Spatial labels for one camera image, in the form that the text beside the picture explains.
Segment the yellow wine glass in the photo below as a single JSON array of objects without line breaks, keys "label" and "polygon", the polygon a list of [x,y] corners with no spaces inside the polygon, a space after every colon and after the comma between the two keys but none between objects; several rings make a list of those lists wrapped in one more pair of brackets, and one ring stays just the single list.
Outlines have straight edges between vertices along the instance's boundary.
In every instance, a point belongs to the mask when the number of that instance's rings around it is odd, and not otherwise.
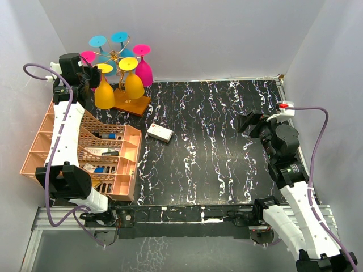
[{"label": "yellow wine glass", "polygon": [[125,79],[124,85],[127,97],[131,100],[139,99],[145,93],[140,77],[133,72],[137,66],[138,60],[134,57],[126,57],[119,62],[119,68],[122,71],[129,73]]},{"label": "yellow wine glass", "polygon": [[95,106],[99,109],[111,109],[115,106],[114,90],[106,80],[106,73],[113,71],[113,67],[106,63],[97,64],[102,77],[99,86],[95,89]]}]

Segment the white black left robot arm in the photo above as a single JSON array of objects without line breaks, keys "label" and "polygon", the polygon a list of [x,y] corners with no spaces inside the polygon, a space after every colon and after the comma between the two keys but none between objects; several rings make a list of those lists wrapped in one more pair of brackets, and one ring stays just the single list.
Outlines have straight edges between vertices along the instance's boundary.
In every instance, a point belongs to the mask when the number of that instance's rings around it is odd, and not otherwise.
[{"label": "white black left robot arm", "polygon": [[45,190],[46,207],[50,199],[64,199],[83,210],[82,217],[91,222],[111,226],[117,212],[109,197],[92,186],[91,176],[78,160],[78,140],[85,103],[90,89],[100,83],[100,70],[83,65],[78,53],[59,57],[60,71],[53,83],[54,125],[52,141],[45,164],[35,170]]}]

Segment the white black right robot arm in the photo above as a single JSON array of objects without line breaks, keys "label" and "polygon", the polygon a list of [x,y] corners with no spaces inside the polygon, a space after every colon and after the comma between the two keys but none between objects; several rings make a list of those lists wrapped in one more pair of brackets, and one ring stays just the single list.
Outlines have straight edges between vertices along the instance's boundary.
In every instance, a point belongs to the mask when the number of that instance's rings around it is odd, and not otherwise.
[{"label": "white black right robot arm", "polygon": [[283,113],[237,116],[237,132],[253,127],[249,136],[260,140],[268,155],[269,174],[295,216],[291,219],[271,196],[254,201],[253,219],[277,232],[292,253],[297,271],[357,271],[355,254],[331,232],[315,201],[312,182],[297,159],[299,133],[287,119]]}]

